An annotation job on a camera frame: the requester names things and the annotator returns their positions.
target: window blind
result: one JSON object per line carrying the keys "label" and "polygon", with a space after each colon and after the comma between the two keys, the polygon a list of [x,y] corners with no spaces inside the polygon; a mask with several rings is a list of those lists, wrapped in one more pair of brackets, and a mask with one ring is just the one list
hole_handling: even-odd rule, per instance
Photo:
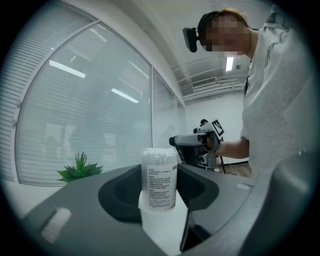
{"label": "window blind", "polygon": [[28,79],[57,44],[94,20],[64,4],[47,2],[13,42],[0,71],[0,174],[3,179],[13,181],[12,120]]}
{"label": "window blind", "polygon": [[178,121],[179,121],[179,132],[181,135],[189,134],[187,127],[187,116],[186,110],[181,102],[177,99],[177,108],[178,108]]}
{"label": "window blind", "polygon": [[151,65],[103,23],[44,64],[21,107],[16,166],[27,185],[63,186],[57,171],[84,152],[102,172],[139,164],[152,146]]}
{"label": "window blind", "polygon": [[152,147],[169,148],[169,138],[180,133],[177,97],[153,69]]}

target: potted plant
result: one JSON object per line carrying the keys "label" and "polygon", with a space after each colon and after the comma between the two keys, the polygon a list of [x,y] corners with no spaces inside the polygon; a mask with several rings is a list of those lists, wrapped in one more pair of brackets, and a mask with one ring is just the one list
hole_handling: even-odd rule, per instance
{"label": "potted plant", "polygon": [[65,170],[58,170],[57,172],[62,176],[58,181],[70,183],[78,179],[100,174],[103,166],[98,166],[98,163],[86,165],[87,156],[82,152],[81,156],[75,155],[75,166],[65,166]]}

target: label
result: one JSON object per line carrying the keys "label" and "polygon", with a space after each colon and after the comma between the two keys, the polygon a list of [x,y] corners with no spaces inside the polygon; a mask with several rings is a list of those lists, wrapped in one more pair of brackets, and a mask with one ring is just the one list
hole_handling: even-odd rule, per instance
{"label": "label", "polygon": [[238,189],[250,190],[253,186],[252,185],[248,185],[248,184],[244,184],[244,183],[238,183],[238,185],[236,185],[236,187]]}
{"label": "label", "polygon": [[166,210],[175,206],[177,166],[147,165],[146,169],[149,207]]}

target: air conditioner vent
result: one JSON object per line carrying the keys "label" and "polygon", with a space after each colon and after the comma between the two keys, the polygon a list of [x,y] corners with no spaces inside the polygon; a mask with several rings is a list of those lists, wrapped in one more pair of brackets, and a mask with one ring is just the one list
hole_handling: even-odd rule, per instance
{"label": "air conditioner vent", "polygon": [[217,83],[217,78],[216,77],[212,77],[209,79],[205,79],[205,80],[201,80],[198,82],[194,82],[192,83],[192,89],[195,92],[195,89],[199,89],[202,87],[206,87],[206,86],[210,86],[210,85],[215,85]]}

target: floor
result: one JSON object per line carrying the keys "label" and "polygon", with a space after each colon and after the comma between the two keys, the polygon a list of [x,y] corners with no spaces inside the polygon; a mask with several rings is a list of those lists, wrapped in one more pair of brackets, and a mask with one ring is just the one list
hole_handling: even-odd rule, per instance
{"label": "floor", "polygon": [[[221,173],[224,172],[222,167],[219,169]],[[224,170],[226,174],[251,177],[251,168],[248,163],[225,166]]]}

